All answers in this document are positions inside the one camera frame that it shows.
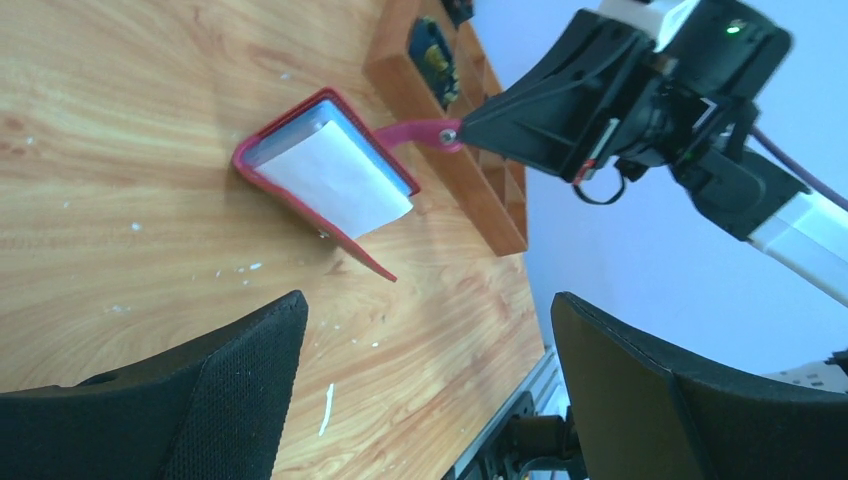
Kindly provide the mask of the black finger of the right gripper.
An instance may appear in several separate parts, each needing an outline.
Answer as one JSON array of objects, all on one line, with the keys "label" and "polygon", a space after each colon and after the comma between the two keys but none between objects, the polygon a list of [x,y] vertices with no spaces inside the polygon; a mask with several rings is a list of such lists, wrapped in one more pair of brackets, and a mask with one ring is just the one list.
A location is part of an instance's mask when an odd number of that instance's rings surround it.
[{"label": "black finger of the right gripper", "polygon": [[574,181],[608,144],[640,95],[653,54],[645,32],[579,10],[517,82],[463,117],[459,140]]}]

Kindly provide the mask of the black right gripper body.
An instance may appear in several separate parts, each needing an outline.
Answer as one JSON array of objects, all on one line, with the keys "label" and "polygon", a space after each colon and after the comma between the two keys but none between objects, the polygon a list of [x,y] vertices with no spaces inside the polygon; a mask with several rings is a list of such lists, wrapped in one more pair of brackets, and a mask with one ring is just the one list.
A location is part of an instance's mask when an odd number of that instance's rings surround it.
[{"label": "black right gripper body", "polygon": [[700,1],[674,39],[650,60],[663,76],[647,127],[616,151],[636,181],[674,164],[739,121],[792,48],[792,35],[742,1]]}]

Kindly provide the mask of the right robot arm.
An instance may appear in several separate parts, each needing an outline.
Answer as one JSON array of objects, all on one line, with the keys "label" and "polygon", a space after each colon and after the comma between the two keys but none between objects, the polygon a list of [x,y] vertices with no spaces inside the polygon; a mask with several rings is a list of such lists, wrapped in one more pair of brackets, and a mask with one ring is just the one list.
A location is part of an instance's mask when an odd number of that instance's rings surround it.
[{"label": "right robot arm", "polygon": [[457,137],[573,188],[667,168],[707,220],[847,299],[847,204],[760,138],[756,97],[791,34],[739,1],[604,1],[578,11]]}]

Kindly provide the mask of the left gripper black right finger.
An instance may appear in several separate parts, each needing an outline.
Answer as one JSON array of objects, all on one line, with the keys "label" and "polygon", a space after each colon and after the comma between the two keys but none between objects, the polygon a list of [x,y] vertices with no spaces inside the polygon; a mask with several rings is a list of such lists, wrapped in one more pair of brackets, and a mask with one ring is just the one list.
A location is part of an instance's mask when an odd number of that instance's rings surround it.
[{"label": "left gripper black right finger", "polygon": [[836,367],[751,374],[568,293],[556,350],[593,479],[843,479],[847,394]]}]

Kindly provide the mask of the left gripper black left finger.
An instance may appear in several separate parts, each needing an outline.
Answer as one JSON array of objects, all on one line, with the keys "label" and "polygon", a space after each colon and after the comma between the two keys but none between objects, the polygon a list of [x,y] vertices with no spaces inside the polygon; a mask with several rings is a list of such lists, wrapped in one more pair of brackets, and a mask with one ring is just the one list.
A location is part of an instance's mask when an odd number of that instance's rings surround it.
[{"label": "left gripper black left finger", "polygon": [[72,387],[1,397],[5,479],[268,479],[309,307],[292,291]]}]

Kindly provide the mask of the red leather card holder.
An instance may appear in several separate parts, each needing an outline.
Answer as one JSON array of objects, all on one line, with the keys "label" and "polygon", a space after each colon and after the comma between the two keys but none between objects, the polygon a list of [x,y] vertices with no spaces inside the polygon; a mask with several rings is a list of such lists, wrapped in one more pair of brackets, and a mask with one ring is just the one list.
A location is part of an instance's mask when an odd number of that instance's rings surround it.
[{"label": "red leather card holder", "polygon": [[336,90],[323,88],[243,140],[231,164],[322,237],[394,282],[396,276],[358,242],[410,213],[421,190],[392,150],[421,143],[456,152],[460,124],[425,119],[372,130]]}]

